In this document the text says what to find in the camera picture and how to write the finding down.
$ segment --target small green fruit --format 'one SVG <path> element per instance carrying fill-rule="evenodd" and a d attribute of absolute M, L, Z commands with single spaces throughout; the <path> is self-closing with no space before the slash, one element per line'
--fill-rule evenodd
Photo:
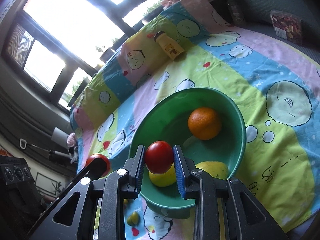
<path fill-rule="evenodd" d="M 140 216 L 139 216 L 138 212 L 133 212 L 133 213 L 131 214 L 131 221 L 132 221 L 132 223 L 134 223 L 135 225 L 138 225 L 139 220 L 140 220 Z"/>
<path fill-rule="evenodd" d="M 134 227 L 134 223 L 132 222 L 131 215 L 130 215 L 130 216 L 128 216 L 128 218 L 127 218 L 127 224 L 128 224 L 129 226 Z"/>

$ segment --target yellow lemon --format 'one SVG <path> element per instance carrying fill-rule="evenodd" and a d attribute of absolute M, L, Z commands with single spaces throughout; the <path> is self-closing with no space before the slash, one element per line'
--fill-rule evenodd
<path fill-rule="evenodd" d="M 170 169 L 162 174 L 153 174 L 149 172 L 149 178 L 151 182 L 158 187 L 167 187 L 177 181 L 174 165 L 172 164 Z"/>
<path fill-rule="evenodd" d="M 196 167 L 218 179 L 227 179 L 229 174 L 228 167 L 222 162 L 201 162 Z"/>

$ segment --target tree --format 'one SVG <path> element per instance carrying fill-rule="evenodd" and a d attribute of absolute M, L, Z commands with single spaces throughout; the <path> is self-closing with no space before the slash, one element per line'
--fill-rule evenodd
<path fill-rule="evenodd" d="M 147 8 L 147 12 L 145 12 L 143 14 L 143 17 L 145 17 L 146 15 L 148 15 L 150 12 L 152 12 L 154 9 L 158 8 L 161 5 L 162 0 L 159 0 L 158 2 L 154 3 L 153 5 L 151 5 L 150 7 Z"/>
<path fill-rule="evenodd" d="M 119 40 L 119 39 L 118 39 L 117 37 L 115 37 L 115 38 L 111 39 L 112 44 L 115 44 L 118 40 Z"/>
<path fill-rule="evenodd" d="M 76 93 L 77 89 L 79 88 L 79 86 L 81 85 L 83 80 L 79 80 L 76 84 L 72 85 L 72 95 L 69 95 L 67 93 L 64 93 L 64 100 L 66 102 L 70 102 L 71 98 L 73 97 L 73 95 Z"/>
<path fill-rule="evenodd" d="M 99 46 L 96 46 L 96 51 L 97 52 L 103 52 L 104 48 L 105 48 L 105 46 L 102 46 L 102 48 L 99 47 Z"/>

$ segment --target yellow bottle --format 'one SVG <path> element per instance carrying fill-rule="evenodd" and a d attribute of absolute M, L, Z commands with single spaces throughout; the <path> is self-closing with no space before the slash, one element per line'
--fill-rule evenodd
<path fill-rule="evenodd" d="M 164 31 L 158 32 L 153 39 L 172 60 L 184 52 L 184 49 Z"/>

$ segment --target screw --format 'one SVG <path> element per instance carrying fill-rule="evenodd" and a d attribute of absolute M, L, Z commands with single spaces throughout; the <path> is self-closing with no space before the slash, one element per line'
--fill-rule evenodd
<path fill-rule="evenodd" d="M 82 179 L 80 180 L 80 183 L 81 183 L 82 185 L 87 185 L 87 184 L 90 183 L 90 179 L 89 179 L 88 177 L 82 178 Z"/>
<path fill-rule="evenodd" d="M 117 170 L 117 173 L 118 173 L 119 175 L 124 175 L 124 174 L 127 173 L 127 170 L 126 170 L 126 169 L 119 169 L 119 170 Z"/>
<path fill-rule="evenodd" d="M 194 169 L 192 172 L 193 174 L 196 174 L 196 175 L 201 175 L 203 173 L 201 169 Z"/>
<path fill-rule="evenodd" d="M 230 180 L 230 182 L 231 182 L 232 184 L 238 184 L 238 183 L 239 183 L 239 179 L 236 179 L 236 178 L 234 178 L 234 177 L 230 178 L 229 180 Z"/>

